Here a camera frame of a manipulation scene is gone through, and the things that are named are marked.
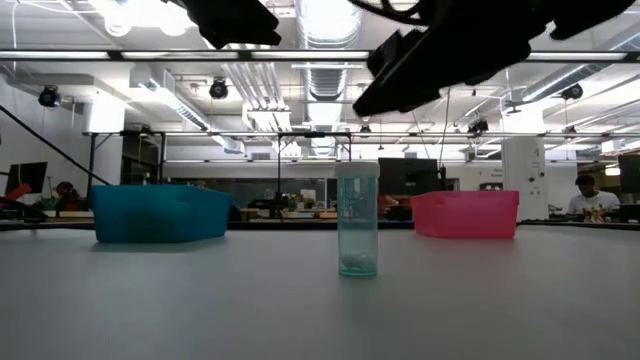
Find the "ceiling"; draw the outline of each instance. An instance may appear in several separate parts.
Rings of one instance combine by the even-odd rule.
[[[29,4],[15,7],[13,0],[0,0],[0,48],[13,48],[12,13],[15,8],[16,46],[20,48],[45,49],[207,49],[205,41],[200,37],[197,28],[192,27],[182,36],[167,36],[158,28],[133,28],[123,37],[113,37],[104,31],[104,19],[95,13],[60,13],[44,10]],[[91,11],[93,7],[88,1],[42,0],[32,1],[38,6],[44,6],[57,11]],[[401,5],[411,3],[399,0]],[[293,0],[269,0],[267,5],[277,9],[280,13],[291,13],[294,9]],[[279,48],[299,48],[297,35],[297,19],[291,16],[280,18],[277,32],[283,40]],[[362,17],[362,27],[356,48],[374,49],[389,35],[400,28],[406,32],[407,26],[399,26],[368,13]],[[556,42],[548,37],[548,31],[531,42],[534,50],[608,50],[621,40],[640,33],[640,5],[598,27],[584,32],[568,41]],[[0,63],[8,70],[11,64]],[[186,99],[200,113],[209,116],[222,130],[247,130],[240,120],[243,100],[230,86],[230,95],[225,100],[213,100],[208,94],[213,78],[225,76],[220,63],[154,63],[150,65],[156,73],[169,71],[176,78],[176,92]],[[358,85],[368,84],[372,77],[366,69],[352,69],[348,73],[348,90],[340,115],[341,128],[358,131],[366,122],[371,124],[374,132],[406,132],[421,130],[443,131],[445,123],[448,131],[465,130],[465,125],[472,117],[465,118],[477,108],[479,115],[489,121],[491,129],[501,128],[500,102],[490,97],[503,96],[509,99],[514,92],[552,79],[563,71],[566,72],[573,65],[558,64],[519,64],[502,71],[489,81],[476,87],[455,86],[451,89],[450,97],[444,96],[441,101],[435,101],[423,106],[412,113],[391,113],[370,119],[359,119],[351,109],[351,102],[358,94]],[[133,64],[129,63],[36,63],[23,62],[18,64],[18,79],[37,79],[40,75],[73,74],[90,75],[101,83],[120,92],[127,98],[130,105],[127,108],[128,122],[141,122],[151,125],[158,130],[176,131],[183,128],[181,118],[163,104],[153,103],[141,99],[140,90],[130,87],[130,74]],[[291,124],[301,125],[307,117],[307,97],[304,88],[303,70],[292,69],[291,63],[276,63],[275,70],[286,105],[291,109]],[[561,99],[547,98],[536,106],[543,109],[545,126],[549,130],[559,130],[576,120],[599,114],[606,114],[617,106],[637,100],[640,94],[640,67],[635,65],[614,65],[582,81],[584,95],[580,100],[565,103]],[[638,122],[638,111],[628,111],[621,116],[610,116],[595,122],[588,128],[581,130],[599,132],[610,130],[616,126],[633,125]],[[202,139],[194,140],[193,144],[202,143]],[[362,142],[375,142],[374,139],[362,139]],[[411,142],[416,139],[386,139],[389,142]]]

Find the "black monitor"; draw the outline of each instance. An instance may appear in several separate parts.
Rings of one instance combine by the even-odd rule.
[[[40,194],[42,193],[44,179],[46,176],[46,162],[11,165],[5,194],[8,194],[25,184],[28,184],[31,187],[31,191],[29,192],[30,194]]]
[[[380,158],[378,163],[382,195],[420,195],[441,190],[437,160]]]
[[[620,164],[620,187],[623,193],[640,193],[640,155],[622,155]]]

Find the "wall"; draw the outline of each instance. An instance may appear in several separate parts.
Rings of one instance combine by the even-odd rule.
[[[80,115],[71,120],[71,112],[62,108],[45,109],[38,100],[21,90],[10,87],[0,77],[0,105],[13,113],[29,127],[43,135],[81,164],[89,163],[89,138],[82,136],[85,126]],[[12,164],[43,162],[49,163],[47,176],[55,187],[61,181],[70,181],[81,195],[86,193],[87,175],[73,164],[55,153],[23,128],[0,113],[0,171],[8,172]],[[7,177],[0,176],[0,192],[4,194]],[[48,183],[42,194],[50,196]],[[26,196],[25,202],[34,202],[37,195]]]
[[[478,190],[485,182],[501,182],[500,164],[446,164],[447,177],[459,179],[460,190]],[[333,177],[333,165],[283,164],[283,178]],[[248,163],[166,164],[165,176],[172,178],[274,178],[278,165]],[[569,200],[578,194],[574,185],[578,174],[575,164],[547,164],[549,204],[566,210]]]

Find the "laboratory room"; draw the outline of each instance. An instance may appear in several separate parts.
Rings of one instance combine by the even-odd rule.
[[[0,0],[0,359],[640,359],[640,5],[569,5]]]

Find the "clear cylindrical cup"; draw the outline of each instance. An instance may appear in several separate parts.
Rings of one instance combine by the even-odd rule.
[[[338,255],[340,274],[378,273],[377,163],[340,163],[338,182]]]

